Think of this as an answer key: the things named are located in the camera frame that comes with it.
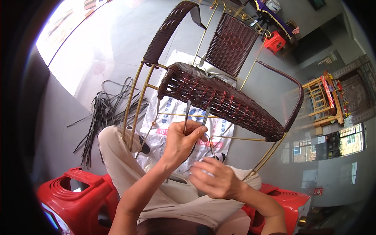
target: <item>hand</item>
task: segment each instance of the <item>hand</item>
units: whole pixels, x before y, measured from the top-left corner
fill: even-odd
[[[206,126],[193,120],[187,121],[186,135],[184,135],[184,123],[171,123],[167,131],[166,146],[160,161],[168,164],[168,167],[174,170],[180,166],[188,157],[197,140],[206,142],[208,139],[204,136],[208,131]]]
[[[212,173],[214,177],[202,170]],[[214,158],[204,157],[202,162],[194,162],[190,171],[192,174],[188,176],[189,180],[210,198],[240,201],[240,196],[249,187],[236,177],[230,167]]]

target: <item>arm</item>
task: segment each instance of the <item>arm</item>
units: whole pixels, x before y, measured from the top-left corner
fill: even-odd
[[[204,173],[210,172],[214,177]],[[205,157],[191,168],[190,181],[211,198],[234,199],[256,209],[265,217],[261,235],[287,233],[283,208],[269,195],[261,193],[236,177],[231,168]]]
[[[208,130],[200,123],[188,120],[183,134],[184,122],[172,123],[168,127],[165,152],[158,163],[136,181],[122,195],[116,208],[114,222],[109,235],[135,235],[137,219],[163,181],[188,157],[193,145]]]

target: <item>beige pants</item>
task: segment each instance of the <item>beige pants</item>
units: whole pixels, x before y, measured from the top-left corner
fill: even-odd
[[[138,151],[140,147],[137,134],[135,134],[132,152],[130,152],[129,143],[125,143],[122,139],[122,132],[122,127],[109,126],[104,128],[98,136],[99,149],[107,172],[120,196],[145,175],[145,171],[132,156],[132,153]],[[126,136],[129,137],[130,135],[131,130],[126,129]],[[242,179],[249,172],[249,170],[229,167],[232,168],[239,179]],[[261,188],[261,178],[258,174],[247,179],[246,183],[254,189]],[[191,201],[182,203],[177,197],[185,195],[186,190],[190,190],[189,187],[189,184],[172,180],[164,182],[141,212],[138,223],[150,218],[178,218],[204,224],[215,229],[218,224],[243,206],[243,203],[235,200],[212,199],[208,196],[199,197],[197,193]]]

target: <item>red plastic stool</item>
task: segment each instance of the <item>red plastic stool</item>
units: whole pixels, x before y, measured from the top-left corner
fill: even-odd
[[[302,214],[307,215],[309,210],[310,197],[303,193],[283,190],[265,183],[261,184],[259,191],[272,196],[284,208],[287,234],[292,235],[295,230],[297,232],[299,229],[297,227],[298,220]],[[265,218],[258,211],[247,205],[244,205],[242,209],[251,217],[249,231],[253,234],[261,234]]]
[[[286,41],[281,35],[279,35],[278,31],[273,31],[271,36],[265,40],[264,47],[273,52],[273,55],[275,55],[286,44]]]
[[[81,182],[81,191],[71,190],[71,179]],[[118,193],[108,174],[98,176],[80,167],[42,184],[37,195],[47,217],[63,234],[108,234],[118,204]],[[103,214],[111,222],[101,219]]]

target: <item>gray tile floor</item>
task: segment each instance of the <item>gray tile floor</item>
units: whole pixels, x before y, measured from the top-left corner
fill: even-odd
[[[102,32],[102,28],[96,28],[96,34],[109,33],[106,35],[107,41],[97,42],[93,44],[93,53],[89,57],[90,63],[81,80],[77,91],[72,97],[59,82],[52,76],[47,88],[45,97],[42,102],[42,108],[39,111],[41,116],[39,123],[39,143],[37,153],[39,158],[35,162],[35,172],[33,180],[43,181],[42,179],[51,179],[60,176],[63,172],[71,167],[76,167],[81,163],[80,152],[73,154],[73,150],[81,139],[86,135],[90,120],[87,119],[75,126],[67,127],[67,125],[85,117],[90,110],[90,103],[97,92],[101,88],[104,80],[113,80],[123,83],[126,77],[134,77],[139,63],[155,35],[157,29],[164,21],[165,17],[177,5],[180,0],[137,0],[132,6],[124,4],[123,1],[112,1],[103,6],[102,14],[111,14],[111,20],[108,21],[108,28]],[[211,15],[212,9],[209,3],[204,2],[200,5],[202,22],[206,24]],[[221,10],[217,11],[212,19],[206,36],[203,40],[199,55],[203,55],[208,47],[212,35],[216,28],[216,22],[220,19]],[[100,12],[91,16],[87,20],[90,24],[91,20],[95,20],[100,16]],[[159,62],[165,63],[173,50],[182,51],[190,55],[194,55],[197,45],[202,36],[203,30],[197,27],[187,16],[175,31],[174,35],[165,47]],[[70,53],[69,46],[74,44],[73,37],[68,38],[67,42],[62,46],[51,66],[62,66],[64,58],[75,56]],[[239,74],[240,78],[245,78],[251,65],[261,47],[261,40],[258,38],[251,53],[249,54],[243,68]],[[278,58],[265,48],[262,50],[259,60],[279,69],[296,79],[300,80],[299,68],[291,56]],[[140,75],[140,81],[137,88],[141,88],[145,80],[147,70],[143,70]],[[161,71],[155,71],[150,83],[156,84]],[[274,116],[282,125],[288,119],[296,98],[291,93],[296,91],[296,85],[286,78],[266,70],[261,65],[255,65],[248,81],[246,82],[243,92],[258,102],[272,116]],[[119,86],[106,84],[106,91],[114,92],[120,90]],[[148,90],[146,97],[150,98],[153,90]],[[299,120],[293,125],[306,125],[309,120]],[[298,132],[291,131],[284,142],[301,140],[308,137],[309,130],[300,130]],[[257,134],[247,131],[243,128],[235,127],[235,136],[246,138],[257,138]],[[260,143],[253,141],[233,140],[231,143],[226,164],[242,169],[250,169],[259,161],[264,153],[271,146],[271,143]],[[272,158],[265,164],[260,171],[264,183],[280,186],[282,188],[305,191],[301,189],[301,181],[304,170],[317,169],[317,162],[305,162],[301,164],[283,164],[280,158],[281,147],[274,153]],[[96,174],[105,174],[106,169],[102,164],[96,143],[92,152],[92,168],[91,172]]]

